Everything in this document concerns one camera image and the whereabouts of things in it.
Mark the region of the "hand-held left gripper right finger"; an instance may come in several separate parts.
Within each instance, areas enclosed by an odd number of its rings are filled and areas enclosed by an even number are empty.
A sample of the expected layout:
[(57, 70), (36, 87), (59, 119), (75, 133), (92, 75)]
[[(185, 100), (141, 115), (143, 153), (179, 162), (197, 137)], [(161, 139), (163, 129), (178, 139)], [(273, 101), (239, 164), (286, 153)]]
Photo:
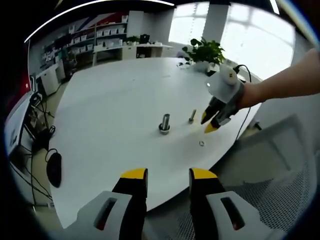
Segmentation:
[(281, 240), (283, 232), (261, 221), (259, 211), (227, 191), (210, 170), (189, 169), (190, 214), (197, 240)]

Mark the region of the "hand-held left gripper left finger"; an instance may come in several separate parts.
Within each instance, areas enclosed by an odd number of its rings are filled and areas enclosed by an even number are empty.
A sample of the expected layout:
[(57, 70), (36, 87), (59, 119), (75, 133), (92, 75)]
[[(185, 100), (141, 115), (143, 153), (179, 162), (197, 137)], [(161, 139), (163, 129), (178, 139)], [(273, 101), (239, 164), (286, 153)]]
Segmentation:
[(76, 240), (140, 240), (147, 213), (148, 169), (122, 173), (111, 191), (84, 205), (74, 222)]

